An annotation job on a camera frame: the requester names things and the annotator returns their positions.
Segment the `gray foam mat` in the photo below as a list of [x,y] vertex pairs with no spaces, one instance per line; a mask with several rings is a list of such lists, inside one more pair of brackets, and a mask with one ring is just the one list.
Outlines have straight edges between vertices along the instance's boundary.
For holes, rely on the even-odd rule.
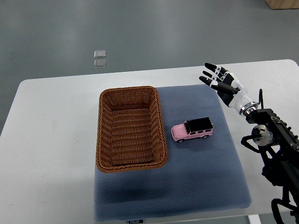
[[[243,169],[216,92],[206,85],[157,89],[168,161],[157,169],[115,174],[95,168],[95,219],[134,220],[249,207]],[[214,123],[212,136],[183,143],[172,139],[172,126],[202,117]]]

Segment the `brown woven basket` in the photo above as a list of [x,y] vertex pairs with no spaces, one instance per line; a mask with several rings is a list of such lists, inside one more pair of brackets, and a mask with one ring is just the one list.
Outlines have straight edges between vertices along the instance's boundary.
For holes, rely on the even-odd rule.
[[158,91],[151,86],[100,95],[96,164],[104,173],[152,169],[167,162]]

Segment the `toy car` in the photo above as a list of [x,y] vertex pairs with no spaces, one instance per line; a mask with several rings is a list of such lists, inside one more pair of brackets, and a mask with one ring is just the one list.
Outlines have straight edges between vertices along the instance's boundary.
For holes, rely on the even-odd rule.
[[183,124],[171,128],[173,140],[181,143],[188,139],[203,138],[213,135],[214,125],[209,118],[186,120]]

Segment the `gray floor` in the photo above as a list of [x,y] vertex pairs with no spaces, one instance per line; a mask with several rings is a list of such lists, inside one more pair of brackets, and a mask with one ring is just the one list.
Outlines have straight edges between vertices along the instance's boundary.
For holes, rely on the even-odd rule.
[[[97,49],[107,51],[106,68],[93,68]],[[299,9],[270,10],[264,0],[0,0],[0,132],[25,79],[205,62],[298,63],[298,49]],[[274,223],[272,215],[261,221]],[[211,223],[249,222],[190,222]]]

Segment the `robotic hand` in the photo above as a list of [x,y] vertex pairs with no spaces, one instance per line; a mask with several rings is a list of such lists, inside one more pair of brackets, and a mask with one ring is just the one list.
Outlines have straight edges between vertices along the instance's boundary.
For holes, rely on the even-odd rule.
[[217,90],[218,96],[226,106],[233,107],[241,116],[246,116],[257,108],[258,104],[247,95],[247,89],[232,72],[210,63],[205,63],[205,67],[213,74],[203,71],[209,78],[200,76],[199,79]]
[[[205,67],[213,72],[203,71],[205,76],[199,79],[211,88],[217,90],[218,96],[228,107],[233,107],[241,116],[245,116],[249,124],[258,124],[251,135],[242,138],[242,145],[259,153],[263,159],[262,175],[274,186],[283,187],[282,199],[273,199],[271,206],[274,218],[278,224],[283,224],[278,204],[291,209],[299,224],[299,140],[291,132],[291,127],[280,119],[272,109],[263,108],[262,91],[259,103],[247,95],[247,89],[240,80],[225,68],[205,63]],[[258,149],[247,141],[253,140]],[[272,146],[279,145],[275,152]],[[289,193],[293,196],[296,206],[289,204]]]

